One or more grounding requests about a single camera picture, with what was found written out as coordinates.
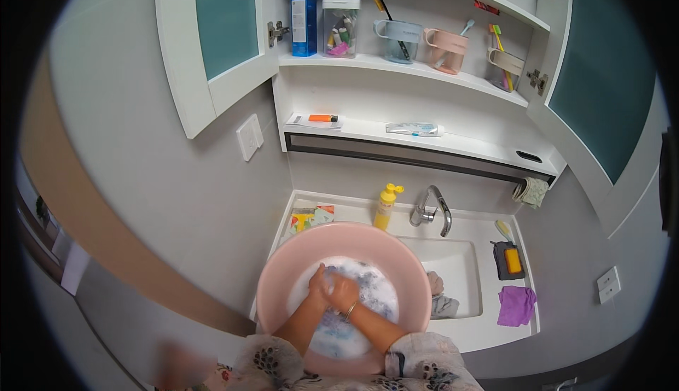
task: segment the light switch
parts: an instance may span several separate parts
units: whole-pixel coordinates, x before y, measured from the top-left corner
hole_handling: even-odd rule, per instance
[[[259,127],[259,120],[257,114],[248,117],[245,123],[241,124],[236,130],[238,136],[238,143],[240,150],[243,153],[243,159],[249,161],[253,154],[264,143],[264,137]]]
[[[620,292],[620,281],[612,280],[608,283],[607,287],[599,291],[599,302],[601,304],[607,302],[613,295]]]
[[[618,268],[613,266],[604,276],[597,279],[596,284],[599,286],[599,291],[603,291],[604,288],[616,280],[618,280]]]

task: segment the yellow bottle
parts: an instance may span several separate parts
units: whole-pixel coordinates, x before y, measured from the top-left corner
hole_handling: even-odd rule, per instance
[[[400,185],[394,186],[393,183],[388,183],[386,188],[384,188],[384,191],[379,193],[378,212],[375,215],[373,226],[386,230],[386,226],[389,224],[389,218],[391,217],[391,209],[394,208],[394,203],[396,201],[395,192],[403,192],[403,187]]]

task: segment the cabinet handle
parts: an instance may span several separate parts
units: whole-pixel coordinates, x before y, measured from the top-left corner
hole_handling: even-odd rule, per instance
[[[660,150],[660,213],[663,219],[663,230],[669,237],[673,235],[673,229],[677,220],[679,208],[679,151],[677,151],[676,136],[672,127],[663,133],[663,146]]]

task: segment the countertop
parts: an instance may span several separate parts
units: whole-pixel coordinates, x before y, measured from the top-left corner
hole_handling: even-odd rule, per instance
[[[309,204],[310,202],[318,205],[334,205],[335,221],[355,221],[372,224],[375,215],[376,202],[372,200],[295,190],[281,219],[278,234],[269,256],[284,242],[284,229],[289,221],[290,210],[294,206],[306,206],[304,204]],[[442,216],[437,215],[432,223],[423,223],[419,227],[414,227],[410,225],[409,221],[412,209],[413,206],[410,204],[396,203],[387,232],[402,238],[442,239],[439,235],[443,226]],[[444,239],[450,241],[469,241],[473,245],[481,289],[481,314],[463,319],[431,320],[427,330],[450,337],[460,352],[483,350],[538,333],[540,323],[537,303],[535,305],[535,313],[528,325],[519,327],[497,325],[500,311],[498,293],[500,293],[503,286],[516,285],[533,288],[530,263],[526,258],[521,233],[514,216],[463,210],[451,210],[451,214],[453,217],[452,228]],[[503,220],[511,228],[515,244],[520,251],[523,267],[526,270],[526,277],[524,279],[498,279],[497,267],[492,252],[493,246],[490,243],[490,241],[505,240],[494,225],[494,222],[498,219]],[[538,291],[534,288],[533,291],[539,298]],[[449,287],[446,288],[444,294],[455,298],[455,290],[449,289]],[[255,304],[253,304],[251,318],[255,318]]]

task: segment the floral patterned shirt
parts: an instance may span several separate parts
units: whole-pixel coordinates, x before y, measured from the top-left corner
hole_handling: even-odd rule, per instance
[[[384,375],[338,378],[304,373],[300,353],[284,339],[251,335],[240,353],[227,389],[252,391],[483,391],[465,369],[450,339],[437,333],[410,333],[385,357]]]

